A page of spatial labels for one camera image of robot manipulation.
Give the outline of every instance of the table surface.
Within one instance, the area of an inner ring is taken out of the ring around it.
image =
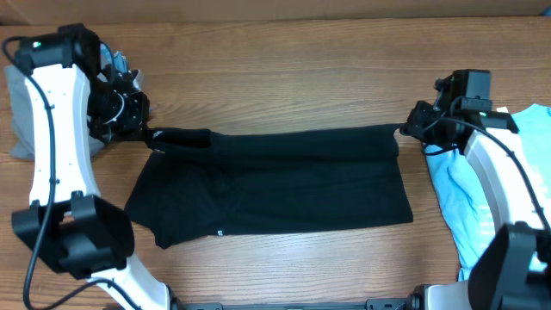
[[[151,126],[208,127],[227,134],[282,133],[403,122],[417,100],[433,101],[435,78],[465,68],[492,71],[494,106],[511,112],[549,103],[551,19],[544,17],[134,24],[90,26],[145,73]],[[0,39],[52,27],[0,27]],[[0,65],[7,65],[2,57]],[[28,207],[33,163],[16,143],[0,77],[0,308],[23,309],[30,250],[10,215]],[[287,235],[207,237],[163,251],[135,225],[136,250],[151,273],[186,302],[226,304],[365,301],[406,296],[418,284],[449,283],[459,269],[419,143],[398,134],[414,221]],[[124,206],[150,151],[108,146],[93,161],[102,195]],[[40,262],[37,306],[74,289]],[[113,301],[92,288],[66,307]]]

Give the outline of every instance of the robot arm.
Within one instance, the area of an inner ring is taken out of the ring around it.
[[[492,112],[490,72],[455,71],[437,80],[436,89],[435,105],[418,102],[400,131],[423,143],[456,146],[465,155],[488,200],[496,237],[468,282],[420,286],[406,309],[549,309],[547,271],[530,272],[529,265],[535,252],[551,262],[551,232],[518,128],[509,114]]]
[[[15,234],[34,248],[41,225],[46,230],[39,253],[55,272],[69,272],[97,285],[125,309],[166,310],[176,299],[157,281],[133,253],[130,220],[124,212],[101,198],[90,162],[88,137],[142,140],[147,134],[149,101],[133,84],[131,72],[117,72],[113,83],[97,78],[100,41],[82,25],[62,27],[56,34],[23,39],[16,64],[40,86],[53,118],[56,185],[52,215],[43,210],[50,195],[52,141],[41,94],[29,79],[34,122],[34,181],[31,208],[12,214]]]

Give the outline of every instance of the light blue shirt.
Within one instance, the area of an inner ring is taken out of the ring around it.
[[[524,155],[536,179],[530,181],[544,196],[538,200],[546,217],[551,220],[551,108],[533,104],[514,114],[513,119],[520,130]],[[426,151],[439,149],[428,146]],[[427,165],[443,218],[451,229],[459,253],[459,281],[467,280],[495,236],[488,202],[473,168],[458,150],[427,157]],[[531,270],[543,270],[544,267],[535,259],[530,265]]]

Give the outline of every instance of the black cloth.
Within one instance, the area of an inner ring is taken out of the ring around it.
[[[413,221],[398,125],[228,136],[152,129],[125,211],[168,248],[205,235],[305,233]]]

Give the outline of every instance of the gray cloth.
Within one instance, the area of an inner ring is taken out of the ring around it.
[[[25,77],[13,65],[4,67],[4,73],[8,82],[13,113],[11,127],[19,138],[19,142],[9,154],[15,158],[34,160],[33,108],[27,86],[25,86]],[[90,156],[96,155],[105,146],[100,140],[92,137],[88,141]]]

